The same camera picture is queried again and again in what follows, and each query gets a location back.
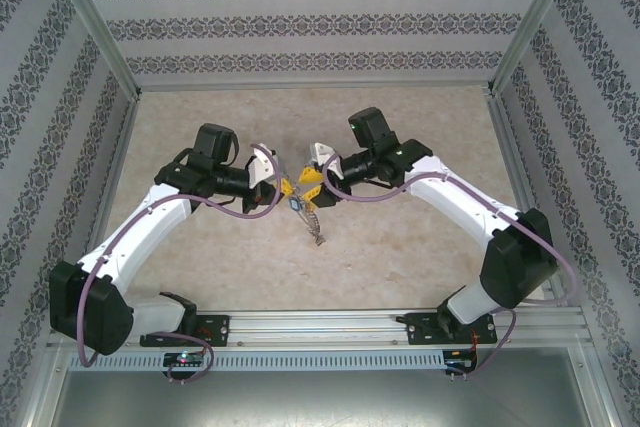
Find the patterned wallpaper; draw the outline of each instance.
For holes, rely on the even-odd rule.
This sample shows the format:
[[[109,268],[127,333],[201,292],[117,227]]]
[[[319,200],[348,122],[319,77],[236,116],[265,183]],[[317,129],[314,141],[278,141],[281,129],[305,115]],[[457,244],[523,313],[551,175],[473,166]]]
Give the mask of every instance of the patterned wallpaper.
[[[88,247],[128,99],[70,0],[0,0],[0,426],[48,334],[48,273]]]
[[[640,0],[554,0],[502,92],[536,203],[575,259],[623,425],[640,425]]]
[[[95,0],[142,87],[490,80],[532,0]]]

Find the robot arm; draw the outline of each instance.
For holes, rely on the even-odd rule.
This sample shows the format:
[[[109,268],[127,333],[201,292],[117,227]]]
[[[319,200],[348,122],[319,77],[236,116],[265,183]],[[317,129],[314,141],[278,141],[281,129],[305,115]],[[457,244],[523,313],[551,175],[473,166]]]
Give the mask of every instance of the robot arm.
[[[104,355],[115,352],[127,337],[154,332],[192,335],[195,305],[169,293],[155,298],[125,300],[127,290],[139,268],[178,224],[186,220],[199,203],[175,199],[151,209],[155,201],[175,194],[211,197],[214,194],[241,197],[243,212],[271,203],[275,188],[268,183],[274,168],[258,149],[245,169],[226,165],[231,144],[238,149],[235,133],[225,127],[205,124],[193,149],[185,149],[163,167],[140,205],[98,248],[77,263],[60,262],[49,280],[50,317],[53,329],[76,337],[77,307],[84,283],[104,257],[111,241],[141,211],[142,217],[122,236],[91,285],[85,310],[85,344]]]
[[[500,212],[551,244],[548,222],[542,213],[536,209],[521,213],[501,204],[448,169],[416,140],[401,144],[375,107],[351,116],[349,124],[358,144],[366,150],[331,160],[333,149],[323,144],[311,146],[311,166],[320,171],[330,162],[326,170],[335,189],[350,196],[353,185],[371,179],[398,188],[428,174],[429,178],[414,181],[406,190],[450,217],[485,252],[479,279],[438,307],[438,323],[450,337],[484,314],[514,308],[556,271],[551,254],[496,215]],[[341,197],[322,185],[313,190],[308,200],[318,207],[328,207]],[[492,210],[483,203],[490,204]]]

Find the marble floor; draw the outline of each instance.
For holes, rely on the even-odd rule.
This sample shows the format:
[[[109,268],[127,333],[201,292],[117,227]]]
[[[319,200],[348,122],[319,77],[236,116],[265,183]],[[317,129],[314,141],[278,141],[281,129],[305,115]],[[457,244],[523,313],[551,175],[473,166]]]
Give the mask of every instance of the marble floor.
[[[401,141],[420,140],[459,175],[515,205],[480,87],[145,93],[107,232],[205,122],[236,131],[236,165],[246,162],[250,143],[264,142],[297,177],[311,142],[344,155],[357,151],[347,118],[369,106],[384,112]],[[355,193],[380,189],[364,185]],[[342,202],[318,216],[327,239],[320,247],[286,203],[256,221],[200,208],[151,255],[130,293],[170,290],[203,310],[435,307],[482,265],[461,228],[408,194]]]

